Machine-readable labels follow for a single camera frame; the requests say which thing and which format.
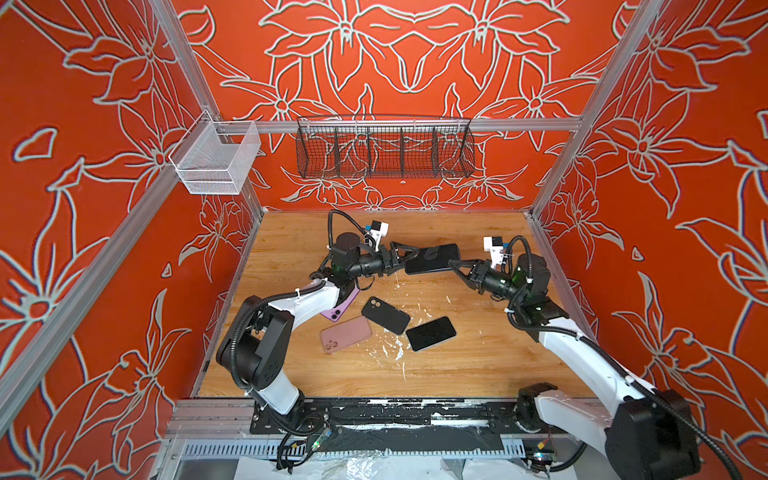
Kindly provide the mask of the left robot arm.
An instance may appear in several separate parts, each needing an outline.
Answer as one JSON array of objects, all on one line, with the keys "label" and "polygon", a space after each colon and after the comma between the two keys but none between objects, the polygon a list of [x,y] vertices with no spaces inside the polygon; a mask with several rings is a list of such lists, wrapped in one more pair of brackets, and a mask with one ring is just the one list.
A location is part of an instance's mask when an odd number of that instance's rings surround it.
[{"label": "left robot arm", "polygon": [[284,372],[293,331],[344,303],[361,277],[392,275],[419,253],[414,246],[371,241],[370,234],[365,239],[352,232],[339,235],[307,286],[248,297],[219,344],[216,362],[287,433],[309,436],[323,425],[322,416],[303,411],[304,395]]}]

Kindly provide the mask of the dark phone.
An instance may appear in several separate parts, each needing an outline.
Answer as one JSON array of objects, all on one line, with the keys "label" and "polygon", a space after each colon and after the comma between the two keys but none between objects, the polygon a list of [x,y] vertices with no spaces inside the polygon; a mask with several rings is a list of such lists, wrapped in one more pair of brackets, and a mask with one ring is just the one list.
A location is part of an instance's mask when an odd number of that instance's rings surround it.
[{"label": "dark phone", "polygon": [[405,263],[405,273],[419,275],[448,271],[450,262],[460,259],[460,249],[455,243],[421,248],[416,257]]}]

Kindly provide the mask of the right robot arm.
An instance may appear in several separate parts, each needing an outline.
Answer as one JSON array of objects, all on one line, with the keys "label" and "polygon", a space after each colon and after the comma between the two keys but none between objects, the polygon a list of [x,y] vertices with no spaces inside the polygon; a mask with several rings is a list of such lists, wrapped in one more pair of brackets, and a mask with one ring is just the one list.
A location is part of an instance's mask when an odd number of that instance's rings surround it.
[{"label": "right robot arm", "polygon": [[555,426],[605,456],[622,479],[681,479],[701,469],[706,445],[732,479],[735,462],[693,420],[676,391],[661,391],[630,372],[548,295],[550,272],[539,255],[524,253],[509,267],[490,260],[452,260],[450,268],[471,289],[505,303],[509,323],[562,360],[595,394],[591,407],[558,389],[537,384],[518,395],[517,418],[527,430]]}]

